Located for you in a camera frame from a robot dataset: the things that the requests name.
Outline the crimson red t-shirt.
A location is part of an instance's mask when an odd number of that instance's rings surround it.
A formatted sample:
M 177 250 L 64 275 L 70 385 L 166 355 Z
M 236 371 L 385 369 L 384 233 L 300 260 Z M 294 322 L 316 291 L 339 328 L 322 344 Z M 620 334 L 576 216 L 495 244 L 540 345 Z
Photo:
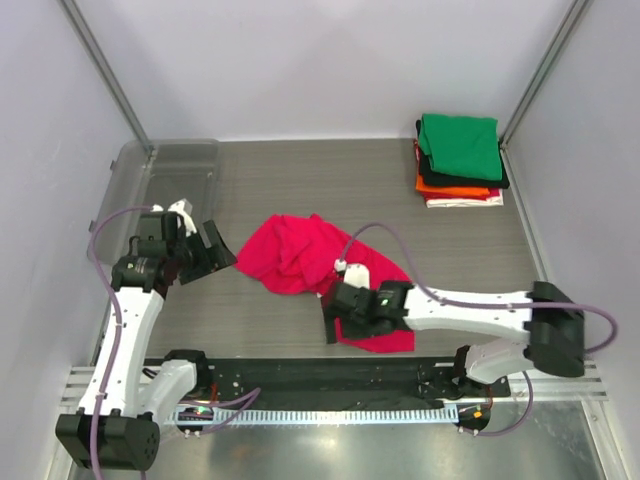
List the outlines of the crimson red t-shirt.
M 324 295 L 338 277 L 334 264 L 350 238 L 317 214 L 308 218 L 272 215 L 241 248 L 235 266 L 272 293 Z M 346 260 L 368 268 L 370 288 L 377 289 L 386 280 L 409 281 L 398 265 L 358 240 L 350 247 Z M 415 350 L 415 334 L 410 331 L 350 340 L 344 336 L 338 319 L 333 321 L 333 327 L 339 343 L 368 352 L 391 354 Z

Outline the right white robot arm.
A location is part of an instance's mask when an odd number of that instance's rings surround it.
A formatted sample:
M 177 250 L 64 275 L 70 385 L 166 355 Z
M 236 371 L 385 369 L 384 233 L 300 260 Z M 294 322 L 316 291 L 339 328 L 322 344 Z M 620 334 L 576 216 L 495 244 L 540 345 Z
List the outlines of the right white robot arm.
M 437 290 L 384 281 L 376 290 L 336 281 L 321 299 L 327 340 L 373 340 L 392 333 L 452 330 L 491 337 L 463 345 L 442 374 L 421 373 L 426 399 L 480 396 L 508 375 L 538 370 L 561 378 L 585 372 L 584 313 L 554 284 L 502 294 Z

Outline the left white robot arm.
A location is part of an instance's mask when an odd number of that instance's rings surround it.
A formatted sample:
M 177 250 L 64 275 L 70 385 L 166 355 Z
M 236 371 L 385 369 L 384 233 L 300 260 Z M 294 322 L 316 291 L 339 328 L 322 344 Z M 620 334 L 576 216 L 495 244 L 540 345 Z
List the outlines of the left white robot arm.
M 55 428 L 72 460 L 97 479 L 108 469 L 145 474 L 175 408 L 211 392 L 213 375 L 199 350 L 172 350 L 149 384 L 140 379 L 172 285 L 186 285 L 237 261 L 213 221 L 195 224 L 187 200 L 137 210 L 138 227 L 127 252 L 109 273 L 99 274 L 110 307 L 91 380 L 77 410 L 60 415 Z

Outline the clear plastic bin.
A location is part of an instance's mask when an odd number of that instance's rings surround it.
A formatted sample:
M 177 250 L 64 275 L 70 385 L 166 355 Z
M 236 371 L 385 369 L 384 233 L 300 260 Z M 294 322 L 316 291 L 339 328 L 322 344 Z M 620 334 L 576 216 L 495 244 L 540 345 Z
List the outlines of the clear plastic bin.
M 181 199 L 192 205 L 197 228 L 207 220 L 221 227 L 223 171 L 220 142 L 214 139 L 155 140 L 150 151 L 139 141 L 130 141 L 112 163 L 106 193 L 89 229 L 128 207 L 157 204 L 168 208 Z

